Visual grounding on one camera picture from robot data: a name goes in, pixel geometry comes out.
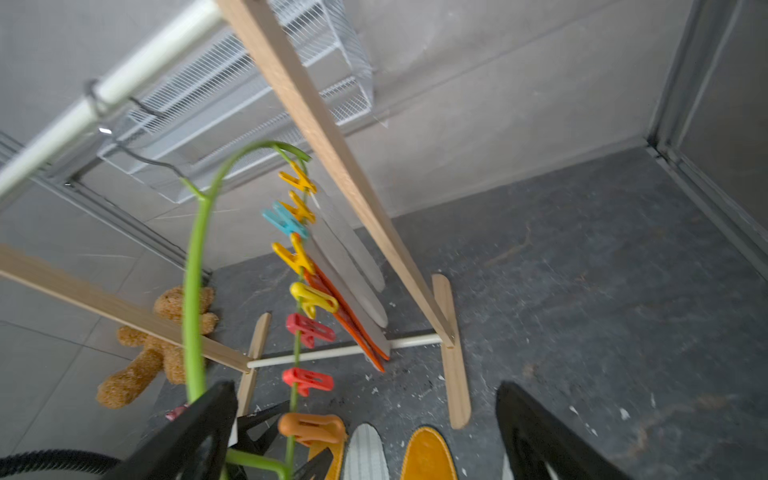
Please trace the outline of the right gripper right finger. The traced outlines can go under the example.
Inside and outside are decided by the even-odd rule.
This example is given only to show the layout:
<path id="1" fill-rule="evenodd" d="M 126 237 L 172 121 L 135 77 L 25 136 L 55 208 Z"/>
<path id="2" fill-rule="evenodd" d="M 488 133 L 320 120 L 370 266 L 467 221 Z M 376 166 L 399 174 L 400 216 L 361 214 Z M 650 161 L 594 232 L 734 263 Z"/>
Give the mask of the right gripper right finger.
<path id="1" fill-rule="evenodd" d="M 495 415 L 515 479 L 628 477 L 515 382 L 499 385 Z"/>

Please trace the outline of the orange fuzzy insole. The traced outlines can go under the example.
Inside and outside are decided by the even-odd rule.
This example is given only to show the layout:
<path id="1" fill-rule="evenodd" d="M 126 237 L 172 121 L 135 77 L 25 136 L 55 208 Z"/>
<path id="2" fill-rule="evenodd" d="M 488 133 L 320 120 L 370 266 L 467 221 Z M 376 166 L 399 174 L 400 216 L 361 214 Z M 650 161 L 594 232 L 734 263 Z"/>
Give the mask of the orange fuzzy insole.
<path id="1" fill-rule="evenodd" d="M 400 479 L 458 479 L 450 449 L 436 429 L 423 426 L 412 434 L 401 467 Z"/>

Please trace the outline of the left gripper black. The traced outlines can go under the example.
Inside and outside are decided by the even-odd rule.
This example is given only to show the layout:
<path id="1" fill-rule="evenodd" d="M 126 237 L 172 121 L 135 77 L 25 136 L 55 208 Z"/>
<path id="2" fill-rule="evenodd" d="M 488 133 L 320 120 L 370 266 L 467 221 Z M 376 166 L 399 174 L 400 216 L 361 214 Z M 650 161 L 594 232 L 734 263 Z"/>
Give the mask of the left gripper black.
<path id="1" fill-rule="evenodd" d="M 309 461 L 294 469 L 293 461 L 266 456 L 279 435 L 278 420 L 289 412 L 289 405 L 286 400 L 236 419 L 237 441 L 227 452 L 227 467 L 231 467 L 231 473 L 238 467 L 274 474 L 277 479 L 311 479 L 314 468 Z"/>

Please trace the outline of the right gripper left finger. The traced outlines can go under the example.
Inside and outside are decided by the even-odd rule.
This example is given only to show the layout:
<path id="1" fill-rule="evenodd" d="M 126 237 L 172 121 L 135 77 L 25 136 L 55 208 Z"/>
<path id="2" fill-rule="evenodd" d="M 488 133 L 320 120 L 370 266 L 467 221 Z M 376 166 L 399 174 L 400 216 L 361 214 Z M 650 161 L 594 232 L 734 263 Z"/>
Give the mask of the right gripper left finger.
<path id="1" fill-rule="evenodd" d="M 104 477 L 218 479 L 224 471 L 236 410 L 234 383 L 217 382 Z"/>

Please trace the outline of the white striped insole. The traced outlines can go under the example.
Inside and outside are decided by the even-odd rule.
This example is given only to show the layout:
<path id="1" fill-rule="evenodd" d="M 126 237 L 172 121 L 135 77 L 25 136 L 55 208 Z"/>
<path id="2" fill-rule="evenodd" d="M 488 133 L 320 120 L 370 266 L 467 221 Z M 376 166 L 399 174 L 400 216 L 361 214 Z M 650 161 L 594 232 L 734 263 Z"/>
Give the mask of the white striped insole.
<path id="1" fill-rule="evenodd" d="M 502 462 L 502 480 L 514 480 L 514 474 L 512 473 L 510 461 L 507 455 L 504 455 Z"/>
<path id="2" fill-rule="evenodd" d="M 345 456 L 343 480 L 389 480 L 383 443 L 377 430 L 368 423 L 353 432 Z"/>

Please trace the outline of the green clip hanger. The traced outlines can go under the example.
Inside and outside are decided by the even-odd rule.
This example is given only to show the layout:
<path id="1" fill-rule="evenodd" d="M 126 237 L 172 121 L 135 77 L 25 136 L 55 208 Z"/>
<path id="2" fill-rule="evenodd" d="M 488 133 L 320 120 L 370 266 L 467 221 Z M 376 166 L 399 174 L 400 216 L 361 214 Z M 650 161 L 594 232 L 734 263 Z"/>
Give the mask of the green clip hanger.
<path id="1" fill-rule="evenodd" d="M 299 166 L 299 171 L 303 174 L 307 172 L 306 163 L 310 161 L 310 156 L 296 146 L 289 143 L 276 140 L 265 140 L 254 142 L 235 153 L 224 165 L 211 184 L 210 191 L 202 192 L 182 171 L 166 162 L 151 160 L 138 155 L 130 150 L 122 141 L 120 141 L 112 130 L 103 125 L 106 118 L 105 103 L 96 93 L 97 80 L 88 80 L 84 84 L 84 96 L 86 102 L 97 118 L 98 130 L 109 137 L 115 147 L 128 154 L 133 159 L 144 164 L 167 169 L 179 179 L 179 181 L 196 197 L 198 201 L 198 212 L 189 240 L 189 250 L 185 265 L 184 283 L 185 290 L 182 316 L 182 340 L 184 353 L 184 366 L 186 368 L 187 378 L 191 385 L 187 388 L 187 397 L 191 401 L 196 401 L 203 395 L 206 386 L 206 378 L 203 365 L 202 340 L 203 336 L 197 322 L 200 319 L 198 312 L 199 300 L 202 293 L 202 259 L 203 249 L 208 228 L 208 222 L 212 215 L 214 202 L 218 196 L 219 188 L 223 182 L 223 177 L 234 167 L 234 165 L 244 156 L 260 149 L 272 149 L 284 158 L 285 161 L 295 161 Z"/>

